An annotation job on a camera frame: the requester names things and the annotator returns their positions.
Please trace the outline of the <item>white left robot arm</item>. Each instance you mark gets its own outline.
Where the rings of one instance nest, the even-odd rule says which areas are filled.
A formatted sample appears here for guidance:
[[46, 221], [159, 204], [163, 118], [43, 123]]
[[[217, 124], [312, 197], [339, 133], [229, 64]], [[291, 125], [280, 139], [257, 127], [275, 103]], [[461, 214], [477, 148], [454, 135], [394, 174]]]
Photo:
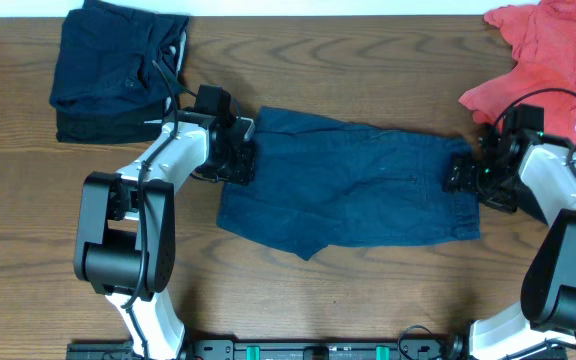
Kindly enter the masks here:
[[114, 173], [84, 181], [74, 272], [119, 312], [131, 336], [123, 346], [70, 348], [83, 359], [178, 359], [185, 326], [168, 291], [176, 253], [175, 195], [186, 180], [247, 184], [253, 174], [255, 123], [178, 111], [157, 139]]

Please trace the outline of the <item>blue denim shorts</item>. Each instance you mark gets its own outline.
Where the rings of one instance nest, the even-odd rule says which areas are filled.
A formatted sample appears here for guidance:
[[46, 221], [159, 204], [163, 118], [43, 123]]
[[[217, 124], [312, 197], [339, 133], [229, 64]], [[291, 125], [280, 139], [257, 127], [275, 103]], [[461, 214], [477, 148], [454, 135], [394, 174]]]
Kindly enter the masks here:
[[262, 107], [254, 179], [223, 187], [218, 226], [308, 260], [329, 245], [431, 246], [480, 236], [472, 193], [444, 178], [470, 145]]

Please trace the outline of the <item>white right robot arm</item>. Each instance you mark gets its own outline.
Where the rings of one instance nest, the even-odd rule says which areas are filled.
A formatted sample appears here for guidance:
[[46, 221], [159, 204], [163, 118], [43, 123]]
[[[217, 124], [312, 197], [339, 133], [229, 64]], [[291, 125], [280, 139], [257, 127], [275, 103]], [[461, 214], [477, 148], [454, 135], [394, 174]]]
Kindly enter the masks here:
[[495, 135], [484, 156], [451, 160], [445, 189], [472, 192], [513, 213], [526, 202], [548, 225], [518, 303], [471, 323], [443, 348], [446, 359], [564, 359], [576, 351], [576, 153], [535, 130]]

